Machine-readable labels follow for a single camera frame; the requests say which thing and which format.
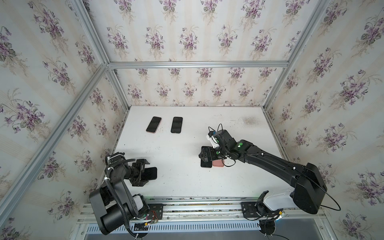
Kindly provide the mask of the pink phone case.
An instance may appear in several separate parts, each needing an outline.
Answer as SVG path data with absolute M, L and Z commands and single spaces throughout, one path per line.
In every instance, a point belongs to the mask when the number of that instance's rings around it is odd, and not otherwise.
M 212 161 L 212 167 L 222 168 L 224 167 L 224 163 L 222 160 L 214 160 Z

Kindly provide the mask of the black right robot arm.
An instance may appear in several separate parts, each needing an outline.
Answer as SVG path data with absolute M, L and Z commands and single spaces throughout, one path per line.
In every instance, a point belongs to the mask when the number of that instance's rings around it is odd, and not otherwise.
M 328 189 L 317 166 L 289 162 L 249 141 L 236 141 L 226 130 L 209 131 L 207 139 L 212 145 L 201 148 L 201 162 L 240 161 L 273 174 L 293 188 L 276 194 L 264 191 L 254 205 L 258 217 L 272 217 L 289 208 L 298 208 L 312 215 L 318 213 Z

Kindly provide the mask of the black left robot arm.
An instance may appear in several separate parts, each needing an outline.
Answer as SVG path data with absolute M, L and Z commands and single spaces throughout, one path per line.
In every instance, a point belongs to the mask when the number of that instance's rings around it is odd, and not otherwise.
M 137 194 L 143 204 L 138 208 L 135 197 L 130 193 L 125 180 L 132 180 L 134 184 L 144 183 L 142 180 L 146 159 L 126 159 L 125 154 L 117 152 L 105 156 L 104 181 L 99 188 L 89 195 L 94 215 L 103 235 L 108 235 L 120 226 L 124 226 L 134 239 L 142 239 L 146 234 L 134 233 L 130 228 L 130 221 L 138 218 L 140 213 L 147 212 L 149 207 L 141 194 Z

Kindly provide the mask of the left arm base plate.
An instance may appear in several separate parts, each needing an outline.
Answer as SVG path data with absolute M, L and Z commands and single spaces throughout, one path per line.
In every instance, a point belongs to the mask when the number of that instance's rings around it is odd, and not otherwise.
M 161 220 L 163 218 L 163 212 L 163 204 L 149 204 L 148 206 L 143 206 L 139 210 L 139 216 L 134 217 L 134 220 Z

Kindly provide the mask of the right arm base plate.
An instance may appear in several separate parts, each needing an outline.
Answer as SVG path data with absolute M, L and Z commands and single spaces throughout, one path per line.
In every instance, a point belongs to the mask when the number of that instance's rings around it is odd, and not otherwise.
M 270 210 L 263 203 L 257 202 L 241 202 L 243 217 L 247 219 L 258 219 L 263 217 L 279 216 L 282 212 L 279 210 Z

